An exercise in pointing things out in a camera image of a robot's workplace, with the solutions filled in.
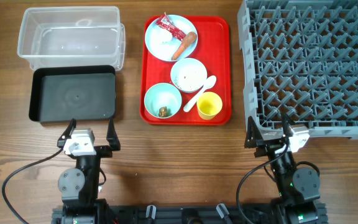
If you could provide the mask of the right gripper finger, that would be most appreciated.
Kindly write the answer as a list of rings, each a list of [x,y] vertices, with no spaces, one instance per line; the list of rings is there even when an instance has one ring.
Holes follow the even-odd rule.
[[[283,113],[281,115],[282,117],[282,129],[285,136],[292,136],[292,131],[290,130],[290,127],[292,125],[295,125],[295,122],[286,114]]]
[[[245,148],[255,148],[263,144],[263,137],[253,119],[253,117],[248,117],[247,120],[247,133],[246,140],[244,143]]]

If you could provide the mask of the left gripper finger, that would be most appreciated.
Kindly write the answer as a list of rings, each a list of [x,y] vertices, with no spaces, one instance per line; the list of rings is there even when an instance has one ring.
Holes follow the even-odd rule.
[[[76,119],[73,118],[73,119],[71,119],[66,130],[64,130],[62,135],[59,137],[59,139],[57,141],[57,147],[64,147],[66,141],[71,138],[71,135],[72,135],[73,131],[75,130],[75,128],[76,128]]]
[[[109,147],[111,148],[112,151],[120,151],[121,150],[121,143],[119,142],[119,139],[118,139],[115,127],[114,127],[113,118],[109,119],[106,140],[109,143]]]

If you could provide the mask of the yellow plastic cup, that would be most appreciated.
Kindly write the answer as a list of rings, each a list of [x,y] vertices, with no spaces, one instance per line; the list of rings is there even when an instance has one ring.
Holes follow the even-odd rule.
[[[201,119],[213,119],[223,108],[221,97],[214,92],[204,92],[197,100],[196,107]]]

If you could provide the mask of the mint green bowl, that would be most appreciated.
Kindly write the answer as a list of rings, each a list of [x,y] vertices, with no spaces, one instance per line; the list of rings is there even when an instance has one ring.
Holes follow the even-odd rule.
[[[154,118],[167,119],[176,115],[181,108],[182,96],[180,91],[172,84],[158,83],[151,86],[144,96],[144,106],[148,114]],[[160,118],[158,111],[161,107],[168,108],[169,116]]]

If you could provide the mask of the light blue rice bowl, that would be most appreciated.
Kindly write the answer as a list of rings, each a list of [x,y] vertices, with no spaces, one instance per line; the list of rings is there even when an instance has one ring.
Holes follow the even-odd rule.
[[[173,65],[171,72],[170,72],[170,77],[171,77],[172,83],[174,84],[174,78],[178,75],[179,72],[183,72],[183,71],[188,72],[190,70],[198,71],[204,75],[203,84],[198,88],[198,89],[200,89],[204,85],[205,80],[207,79],[207,69],[203,65],[203,63],[201,63],[199,60],[197,60],[195,58],[184,58],[184,59],[177,61]],[[193,93],[193,92],[197,91],[198,89],[193,90],[193,91],[185,91],[185,90],[181,90],[181,89],[179,89],[179,90],[182,92],[185,92],[185,93]]]

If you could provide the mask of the orange carrot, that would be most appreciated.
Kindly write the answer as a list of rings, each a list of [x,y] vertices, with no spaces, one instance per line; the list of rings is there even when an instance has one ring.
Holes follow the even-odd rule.
[[[175,53],[172,55],[171,59],[176,60],[179,56],[197,39],[197,34],[195,32],[189,32],[185,38],[182,40],[180,46],[177,48]]]

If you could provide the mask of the white tissue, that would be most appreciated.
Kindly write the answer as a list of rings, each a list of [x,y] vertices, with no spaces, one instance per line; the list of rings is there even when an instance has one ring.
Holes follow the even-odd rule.
[[[173,39],[172,33],[166,29],[156,28],[151,33],[151,41],[155,44],[165,44]]]

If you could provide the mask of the red snack wrapper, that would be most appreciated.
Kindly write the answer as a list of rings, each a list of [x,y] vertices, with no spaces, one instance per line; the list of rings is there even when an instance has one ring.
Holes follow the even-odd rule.
[[[171,33],[174,38],[180,41],[186,37],[186,34],[173,23],[173,21],[166,15],[166,13],[161,15],[155,23],[160,28],[169,31],[169,33]]]

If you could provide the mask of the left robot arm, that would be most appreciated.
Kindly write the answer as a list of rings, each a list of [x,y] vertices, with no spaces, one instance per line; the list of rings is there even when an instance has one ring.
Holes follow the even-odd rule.
[[[118,223],[119,219],[105,199],[99,199],[102,183],[99,181],[101,159],[111,158],[121,144],[114,129],[113,119],[109,120],[106,140],[108,145],[95,146],[92,129],[76,130],[76,120],[59,137],[57,146],[76,166],[65,170],[58,179],[58,189],[62,193],[63,208],[54,211],[52,223]]]

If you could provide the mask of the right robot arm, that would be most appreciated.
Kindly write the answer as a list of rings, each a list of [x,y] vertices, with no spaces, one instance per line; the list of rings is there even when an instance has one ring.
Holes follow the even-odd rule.
[[[282,116],[282,136],[266,140],[262,136],[254,119],[247,122],[245,148],[255,148],[255,157],[268,157],[268,161],[253,168],[240,181],[236,191],[237,207],[247,223],[245,207],[241,205],[239,193],[242,184],[255,171],[267,165],[271,166],[279,198],[268,205],[268,217],[273,223],[327,223],[326,206],[319,203],[320,171],[316,165],[307,161],[295,162],[293,153],[298,152],[310,138],[309,130],[304,124],[295,124],[289,116]]]

